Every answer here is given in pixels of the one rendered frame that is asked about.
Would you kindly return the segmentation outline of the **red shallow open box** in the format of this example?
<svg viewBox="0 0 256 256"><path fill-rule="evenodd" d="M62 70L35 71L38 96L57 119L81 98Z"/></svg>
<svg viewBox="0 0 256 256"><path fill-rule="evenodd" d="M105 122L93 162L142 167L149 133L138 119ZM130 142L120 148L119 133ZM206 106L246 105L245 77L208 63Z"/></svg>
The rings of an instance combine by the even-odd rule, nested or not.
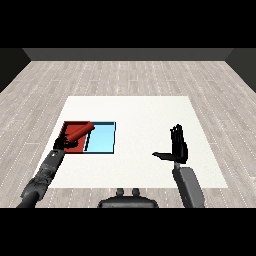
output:
<svg viewBox="0 0 256 256"><path fill-rule="evenodd" d="M95 128L90 121L65 121L59 136L64 137L64 151L66 154L82 154L88 136Z"/></svg>

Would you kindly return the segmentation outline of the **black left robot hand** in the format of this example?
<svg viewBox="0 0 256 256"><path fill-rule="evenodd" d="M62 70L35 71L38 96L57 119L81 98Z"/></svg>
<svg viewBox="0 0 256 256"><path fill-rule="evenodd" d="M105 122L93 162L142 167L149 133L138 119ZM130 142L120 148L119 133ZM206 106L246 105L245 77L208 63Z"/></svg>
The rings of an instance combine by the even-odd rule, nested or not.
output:
<svg viewBox="0 0 256 256"><path fill-rule="evenodd" d="M75 148L78 146L78 142L69 142L66 135L60 135L54 142L53 148L64 150L69 148Z"/></svg>

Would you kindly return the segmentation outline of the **light blue shallow open box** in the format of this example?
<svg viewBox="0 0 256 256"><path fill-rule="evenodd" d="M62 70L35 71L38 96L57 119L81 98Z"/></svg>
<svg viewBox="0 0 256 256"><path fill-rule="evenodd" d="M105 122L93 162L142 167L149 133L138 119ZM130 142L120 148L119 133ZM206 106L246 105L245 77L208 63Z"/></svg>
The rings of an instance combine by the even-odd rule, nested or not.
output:
<svg viewBox="0 0 256 256"><path fill-rule="evenodd" d="M114 121L94 121L94 129L84 143L84 154L113 154L115 147L116 123Z"/></svg>

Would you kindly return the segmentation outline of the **dark grey robot body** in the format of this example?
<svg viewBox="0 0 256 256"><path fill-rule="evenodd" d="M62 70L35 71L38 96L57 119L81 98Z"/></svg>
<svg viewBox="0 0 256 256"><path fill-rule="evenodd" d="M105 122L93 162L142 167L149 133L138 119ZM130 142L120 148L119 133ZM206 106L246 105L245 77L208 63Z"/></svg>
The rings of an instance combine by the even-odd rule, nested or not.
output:
<svg viewBox="0 0 256 256"><path fill-rule="evenodd" d="M98 208L158 208L158 204L153 199L142 197L138 188L132 189L131 196L125 196L124 189L118 188L116 195L101 200Z"/></svg>

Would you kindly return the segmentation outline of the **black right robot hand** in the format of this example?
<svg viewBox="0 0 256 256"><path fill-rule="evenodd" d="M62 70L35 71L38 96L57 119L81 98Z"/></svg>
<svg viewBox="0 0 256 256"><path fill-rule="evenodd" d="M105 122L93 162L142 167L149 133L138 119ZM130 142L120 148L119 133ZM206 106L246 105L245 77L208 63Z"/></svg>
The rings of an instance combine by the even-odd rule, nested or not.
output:
<svg viewBox="0 0 256 256"><path fill-rule="evenodd" d="M160 158L161 160L173 161L178 164L185 164L188 160L188 147L184 140L183 128L180 124L177 124L170 129L172 152L160 153L154 152L153 156Z"/></svg>

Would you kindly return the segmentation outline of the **red can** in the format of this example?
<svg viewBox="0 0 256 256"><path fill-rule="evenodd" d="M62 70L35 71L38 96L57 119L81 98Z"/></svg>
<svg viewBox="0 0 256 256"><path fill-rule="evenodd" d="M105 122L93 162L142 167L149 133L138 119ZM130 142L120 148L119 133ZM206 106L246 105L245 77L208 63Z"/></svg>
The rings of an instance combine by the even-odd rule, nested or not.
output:
<svg viewBox="0 0 256 256"><path fill-rule="evenodd" d="M84 135L90 133L94 129L95 129L94 124L91 122L88 122L87 124L82 125L79 129L69 134L67 136L67 139L69 142L75 142L79 140L81 137L83 137Z"/></svg>

